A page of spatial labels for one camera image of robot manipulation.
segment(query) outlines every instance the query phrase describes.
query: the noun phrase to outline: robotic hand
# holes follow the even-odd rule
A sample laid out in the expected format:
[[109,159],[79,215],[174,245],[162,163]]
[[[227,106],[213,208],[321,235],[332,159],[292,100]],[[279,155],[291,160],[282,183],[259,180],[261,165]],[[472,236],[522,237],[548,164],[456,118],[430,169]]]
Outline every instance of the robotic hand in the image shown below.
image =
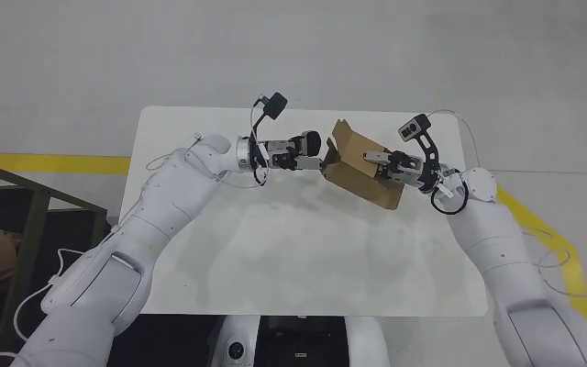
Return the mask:
[[[265,105],[263,117],[275,119],[287,101],[275,94],[258,102]],[[105,366],[113,337],[147,302],[161,252],[200,215],[232,172],[320,169],[316,132],[259,142],[253,132],[233,141],[196,134],[186,148],[171,153],[144,183],[127,219],[63,275],[51,278],[52,287],[41,302],[47,317],[12,365]]]
[[[546,293],[528,259],[523,233],[509,209],[496,202],[497,185],[483,168],[459,172],[438,162],[419,115],[399,128],[404,141],[415,139],[426,159],[402,151],[367,151],[378,174],[430,194],[432,206],[448,215],[455,239],[482,275],[495,301],[493,324],[505,356],[514,366],[584,366],[587,328],[582,317]],[[435,199],[444,206],[437,207]]]

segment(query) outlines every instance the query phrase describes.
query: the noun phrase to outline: cardboard box flap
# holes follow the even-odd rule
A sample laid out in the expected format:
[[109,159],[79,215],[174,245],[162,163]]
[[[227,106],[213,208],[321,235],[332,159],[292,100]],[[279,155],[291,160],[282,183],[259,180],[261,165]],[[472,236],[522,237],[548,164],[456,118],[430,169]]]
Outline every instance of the cardboard box flap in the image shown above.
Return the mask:
[[350,128],[347,120],[337,121],[337,124],[332,130],[332,136],[337,141],[338,154],[340,155],[341,161],[369,177],[375,177],[377,164],[365,161],[363,154],[367,150],[385,151],[384,146],[354,132]]

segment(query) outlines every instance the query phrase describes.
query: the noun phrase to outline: metal frame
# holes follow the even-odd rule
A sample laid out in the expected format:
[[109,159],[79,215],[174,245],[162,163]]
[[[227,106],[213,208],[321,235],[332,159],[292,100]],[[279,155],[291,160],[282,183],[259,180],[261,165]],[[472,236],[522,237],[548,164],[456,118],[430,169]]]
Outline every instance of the metal frame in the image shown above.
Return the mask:
[[30,287],[32,275],[35,271],[34,265],[39,252],[40,239],[45,227],[50,199],[54,197],[95,213],[94,228],[92,230],[89,249],[95,247],[104,236],[106,209],[8,171],[0,170],[0,180],[31,190],[34,193],[28,210],[25,230],[22,234],[17,267],[13,272],[10,288],[6,296],[5,307],[0,317],[0,346],[2,350],[12,350],[16,336],[12,326],[12,317],[18,305],[28,295],[28,288]]

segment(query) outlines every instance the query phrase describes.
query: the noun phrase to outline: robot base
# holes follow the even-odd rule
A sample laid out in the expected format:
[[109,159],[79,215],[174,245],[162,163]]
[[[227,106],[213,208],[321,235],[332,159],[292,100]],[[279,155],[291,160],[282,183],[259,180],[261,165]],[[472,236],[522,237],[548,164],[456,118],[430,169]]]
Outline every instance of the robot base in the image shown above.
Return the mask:
[[389,367],[374,317],[228,316],[212,367]]

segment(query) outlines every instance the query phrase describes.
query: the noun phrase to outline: cardboard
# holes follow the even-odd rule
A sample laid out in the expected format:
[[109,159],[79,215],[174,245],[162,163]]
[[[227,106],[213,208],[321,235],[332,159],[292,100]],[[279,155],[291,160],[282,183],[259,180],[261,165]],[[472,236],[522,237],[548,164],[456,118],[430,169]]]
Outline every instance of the cardboard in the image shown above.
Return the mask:
[[347,120],[337,121],[332,136],[337,145],[328,138],[328,152],[322,168],[324,178],[384,209],[396,209],[404,185],[378,178],[377,164],[363,159],[367,150],[388,150],[353,131]]

